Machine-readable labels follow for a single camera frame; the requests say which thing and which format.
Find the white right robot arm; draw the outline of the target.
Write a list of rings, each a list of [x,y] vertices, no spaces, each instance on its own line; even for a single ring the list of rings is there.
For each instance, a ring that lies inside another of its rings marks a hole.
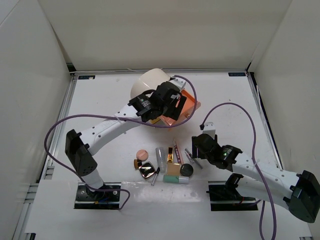
[[[313,173],[307,170],[296,173],[253,162],[237,147],[220,146],[217,139],[202,133],[192,138],[192,145],[201,159],[231,172],[223,187],[227,198],[236,200],[242,196],[269,201],[301,221],[316,221],[320,210],[320,184]]]

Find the clear plastic tube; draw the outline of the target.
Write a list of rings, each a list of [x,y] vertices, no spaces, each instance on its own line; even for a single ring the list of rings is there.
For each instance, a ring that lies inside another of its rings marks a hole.
[[[166,172],[166,163],[167,163],[167,160],[165,158],[164,148],[157,147],[155,149],[155,154],[156,154],[157,166],[159,167],[159,171],[164,174]]]

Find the round pink powder puff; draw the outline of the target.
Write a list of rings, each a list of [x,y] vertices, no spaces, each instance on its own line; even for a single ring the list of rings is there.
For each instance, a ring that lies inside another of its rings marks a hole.
[[[145,149],[140,149],[136,153],[136,159],[139,161],[146,161],[149,158],[149,153]]]

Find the orange plastic drawer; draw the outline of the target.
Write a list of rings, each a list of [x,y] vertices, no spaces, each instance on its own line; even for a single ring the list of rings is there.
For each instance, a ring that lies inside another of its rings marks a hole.
[[[195,101],[194,96],[191,93],[189,93],[187,90],[183,89],[181,93],[184,97],[186,97],[186,101],[184,103],[184,106],[182,108],[182,111],[179,115],[178,120],[174,120],[172,118],[165,117],[163,115],[159,117],[161,118],[162,122],[167,126],[176,125],[183,122],[184,120],[187,120],[188,118],[185,117],[185,114],[191,115],[194,107],[196,110],[201,107],[201,102]]]

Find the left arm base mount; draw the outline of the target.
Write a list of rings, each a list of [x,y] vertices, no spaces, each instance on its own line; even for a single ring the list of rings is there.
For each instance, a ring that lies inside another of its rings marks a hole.
[[[74,209],[77,210],[118,210],[120,207],[121,183],[105,182],[103,189],[109,192],[89,190],[84,183],[78,183],[74,200]]]

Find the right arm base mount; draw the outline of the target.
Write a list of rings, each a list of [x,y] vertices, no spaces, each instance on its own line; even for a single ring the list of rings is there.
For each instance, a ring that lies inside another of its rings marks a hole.
[[[242,196],[237,187],[242,175],[232,173],[226,182],[208,184],[206,193],[209,196],[212,212],[257,211],[259,201],[254,197]]]

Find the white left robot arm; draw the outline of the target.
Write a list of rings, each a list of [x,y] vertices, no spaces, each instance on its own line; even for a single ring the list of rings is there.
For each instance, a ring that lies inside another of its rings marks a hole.
[[[133,97],[110,119],[105,118],[90,129],[66,134],[65,154],[76,173],[88,185],[88,194],[94,200],[105,195],[105,187],[97,170],[93,156],[107,143],[137,127],[160,116],[178,120],[187,100],[182,95],[185,80],[173,78],[162,82],[156,89],[148,89]]]

